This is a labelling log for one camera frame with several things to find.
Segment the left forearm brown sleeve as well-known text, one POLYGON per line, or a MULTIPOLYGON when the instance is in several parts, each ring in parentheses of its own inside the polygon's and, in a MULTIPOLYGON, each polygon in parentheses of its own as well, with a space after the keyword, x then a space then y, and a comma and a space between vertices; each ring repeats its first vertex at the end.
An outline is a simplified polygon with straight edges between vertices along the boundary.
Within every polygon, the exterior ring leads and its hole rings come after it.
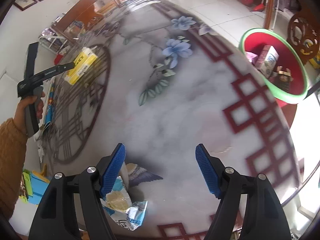
POLYGON ((12 118, 1 124, 0 136, 1 213, 10 219, 20 194, 28 138, 12 118))

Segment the left hand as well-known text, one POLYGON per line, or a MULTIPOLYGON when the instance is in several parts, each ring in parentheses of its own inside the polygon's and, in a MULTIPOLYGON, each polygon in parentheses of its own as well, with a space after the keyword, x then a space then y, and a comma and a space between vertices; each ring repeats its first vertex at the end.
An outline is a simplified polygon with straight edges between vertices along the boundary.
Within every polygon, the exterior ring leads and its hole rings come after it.
POLYGON ((39 121, 43 116, 44 103, 42 98, 44 97, 44 92, 41 95, 26 96, 17 105, 13 122, 16 128, 28 138, 39 130, 39 121))

